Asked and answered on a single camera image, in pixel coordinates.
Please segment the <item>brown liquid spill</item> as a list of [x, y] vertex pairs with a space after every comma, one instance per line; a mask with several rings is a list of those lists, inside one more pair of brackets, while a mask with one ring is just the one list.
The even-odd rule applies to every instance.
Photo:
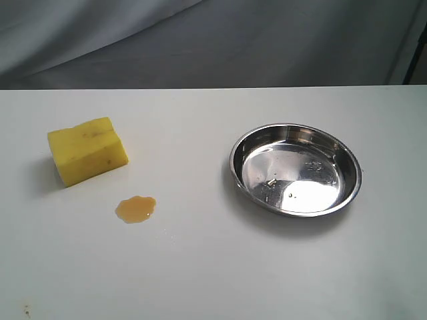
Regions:
[[125, 223], [141, 223], [151, 217], [156, 206], [153, 197], [134, 196], [123, 200], [115, 213]]

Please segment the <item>grey backdrop cloth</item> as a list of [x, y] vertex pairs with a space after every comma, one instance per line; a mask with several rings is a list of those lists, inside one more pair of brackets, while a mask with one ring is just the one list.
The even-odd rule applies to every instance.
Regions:
[[425, 1], [2, 1], [2, 89], [400, 84]]

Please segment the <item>yellow sponge block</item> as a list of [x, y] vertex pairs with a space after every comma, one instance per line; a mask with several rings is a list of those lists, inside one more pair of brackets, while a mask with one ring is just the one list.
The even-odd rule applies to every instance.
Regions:
[[108, 117], [51, 131], [47, 139], [59, 176], [67, 187], [129, 163]]

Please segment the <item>round stainless steel dish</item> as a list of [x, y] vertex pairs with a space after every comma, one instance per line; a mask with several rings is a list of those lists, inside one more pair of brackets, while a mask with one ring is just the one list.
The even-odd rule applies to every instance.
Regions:
[[273, 123], [252, 129], [234, 144], [229, 168], [236, 187], [264, 209], [298, 218], [333, 214], [362, 186], [355, 155], [320, 129]]

